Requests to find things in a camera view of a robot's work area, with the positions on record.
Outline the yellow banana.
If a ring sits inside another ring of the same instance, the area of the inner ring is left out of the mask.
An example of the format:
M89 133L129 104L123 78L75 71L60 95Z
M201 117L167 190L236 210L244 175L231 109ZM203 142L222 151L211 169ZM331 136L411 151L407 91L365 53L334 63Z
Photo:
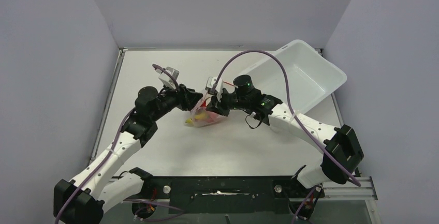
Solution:
M188 118L185 123L186 124L191 124L194 126L202 126L205 125L206 123L208 123L209 120L209 116L205 115L205 114L196 114L191 116L190 118Z

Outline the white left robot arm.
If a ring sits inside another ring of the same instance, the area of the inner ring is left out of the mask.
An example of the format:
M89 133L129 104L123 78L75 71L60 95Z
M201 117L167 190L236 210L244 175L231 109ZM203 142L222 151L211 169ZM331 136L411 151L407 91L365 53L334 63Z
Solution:
M148 175L135 168L111 183L113 175L152 138L157 121L171 110L193 110L206 94L181 84L176 88L142 88L135 106L122 119L110 145L82 172L54 187L55 223L100 223L104 214L126 198L140 192Z

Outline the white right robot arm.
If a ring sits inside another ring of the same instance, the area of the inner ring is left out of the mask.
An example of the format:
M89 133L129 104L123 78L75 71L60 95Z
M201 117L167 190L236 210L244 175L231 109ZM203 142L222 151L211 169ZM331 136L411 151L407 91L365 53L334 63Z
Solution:
M238 76L234 84L233 92L223 88L212 97L210 111L227 116L231 110L242 110L260 124L289 132L321 152L321 159L315 163L304 162L296 172L291 182L295 195L303 197L312 187L324 182L361 185L353 173L364 153L350 126L335 127L293 112L287 103L256 89L249 75Z

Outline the red chili pepper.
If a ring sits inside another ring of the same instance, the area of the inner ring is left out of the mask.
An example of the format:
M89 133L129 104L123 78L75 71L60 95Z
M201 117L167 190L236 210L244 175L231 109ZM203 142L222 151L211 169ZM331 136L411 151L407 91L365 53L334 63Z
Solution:
M206 107L207 107L207 100L205 100L201 104L201 112L200 112L200 114L205 114L205 115L208 115L210 117L209 120L208 120L208 123L218 122L222 118L222 116L217 114L217 113L214 113L214 112L211 112L211 111L207 111Z

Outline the clear zip top bag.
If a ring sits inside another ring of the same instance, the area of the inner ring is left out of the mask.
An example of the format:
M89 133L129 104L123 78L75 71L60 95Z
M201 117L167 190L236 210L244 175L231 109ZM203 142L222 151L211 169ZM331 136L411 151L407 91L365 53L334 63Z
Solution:
M207 105L210 103L212 95L208 94L205 89L200 92L203 94L203 97L189 111L185 125L203 127L223 121L226 118L225 116L207 110Z

